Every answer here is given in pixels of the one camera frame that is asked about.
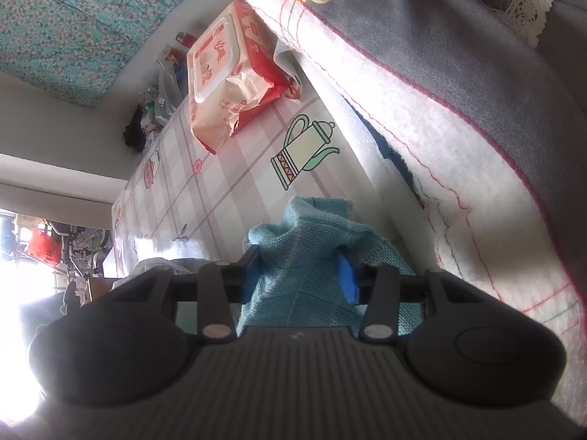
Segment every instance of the lace trim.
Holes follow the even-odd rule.
[[[530,46],[538,45],[538,36],[547,23],[553,0],[512,0],[502,18]]]

